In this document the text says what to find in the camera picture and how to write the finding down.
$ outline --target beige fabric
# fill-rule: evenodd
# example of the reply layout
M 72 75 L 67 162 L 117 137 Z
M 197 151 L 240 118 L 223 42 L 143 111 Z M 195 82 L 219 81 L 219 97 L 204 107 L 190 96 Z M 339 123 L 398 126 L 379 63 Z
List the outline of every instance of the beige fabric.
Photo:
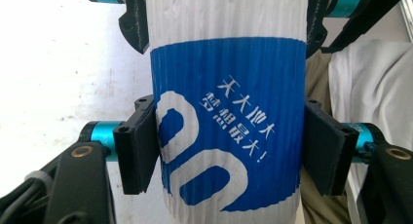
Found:
M 306 62 L 306 97 L 322 103 L 322 109 L 331 115 L 328 83 L 328 63 L 331 55 L 320 51 Z M 301 170 L 301 199 L 306 224 L 351 223 L 347 197 L 322 197 L 307 171 Z
M 306 61 L 306 97 L 322 103 L 322 110 L 331 115 L 330 88 L 328 87 L 328 63 L 331 54 L 317 51 Z

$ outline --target black cable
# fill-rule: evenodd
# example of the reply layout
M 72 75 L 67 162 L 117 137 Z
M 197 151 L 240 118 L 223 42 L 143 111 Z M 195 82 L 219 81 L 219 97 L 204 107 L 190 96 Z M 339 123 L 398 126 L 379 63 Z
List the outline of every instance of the black cable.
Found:
M 0 224 L 10 224 L 14 223 L 16 218 L 19 217 L 20 212 L 25 208 L 27 203 L 35 198 L 39 192 L 44 188 L 43 182 L 40 180 L 35 180 L 31 186 L 21 194 L 0 217 Z
M 4 210 L 12 204 L 21 194 L 24 193 L 34 182 L 34 178 L 29 178 L 20 184 L 15 190 L 13 190 L 8 195 L 0 199 L 0 215 L 3 214 Z

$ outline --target white background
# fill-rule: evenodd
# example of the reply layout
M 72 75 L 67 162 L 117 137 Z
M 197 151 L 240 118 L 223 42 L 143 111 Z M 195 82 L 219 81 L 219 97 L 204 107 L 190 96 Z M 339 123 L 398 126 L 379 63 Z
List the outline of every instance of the white background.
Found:
M 129 46 L 118 26 L 125 10 L 88 0 L 2 1 L 0 197 L 75 142 L 87 122 L 126 120 L 133 102 L 152 93 L 149 54 Z M 408 39 L 399 9 L 375 28 L 373 38 Z M 118 223 L 167 222 L 159 167 L 139 196 L 122 195 L 117 165 L 109 168 Z

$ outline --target white number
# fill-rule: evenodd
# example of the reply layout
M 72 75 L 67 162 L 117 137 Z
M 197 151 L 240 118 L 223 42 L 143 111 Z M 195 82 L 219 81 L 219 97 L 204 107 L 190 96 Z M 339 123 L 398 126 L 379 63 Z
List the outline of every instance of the white number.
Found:
M 161 100 L 158 102 L 158 109 L 156 110 L 158 127 L 171 109 L 182 115 L 183 128 L 161 149 L 163 161 L 166 164 L 170 163 L 197 140 L 200 129 L 194 107 L 183 95 L 172 91 L 163 93 Z M 179 196 L 180 187 L 212 167 L 226 169 L 230 174 L 229 182 L 223 189 L 212 194 L 208 199 L 196 205 L 185 204 Z M 238 158 L 219 149 L 203 150 L 171 173 L 169 185 L 173 195 L 167 194 L 167 205 L 175 218 L 182 218 L 182 220 L 185 218 L 186 220 L 187 218 L 197 220 L 198 218 L 199 220 L 201 217 L 198 215 L 201 213 L 203 215 L 216 215 L 222 208 L 230 205 L 245 191 L 247 183 L 246 168 Z M 189 216 L 182 215 L 183 208 L 187 210 L 186 213 Z

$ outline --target paper cup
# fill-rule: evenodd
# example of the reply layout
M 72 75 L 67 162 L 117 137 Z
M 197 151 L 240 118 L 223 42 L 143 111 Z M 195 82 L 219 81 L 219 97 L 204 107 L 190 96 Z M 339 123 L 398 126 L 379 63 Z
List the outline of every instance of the paper cup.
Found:
M 294 222 L 307 0 L 146 5 L 172 219 Z

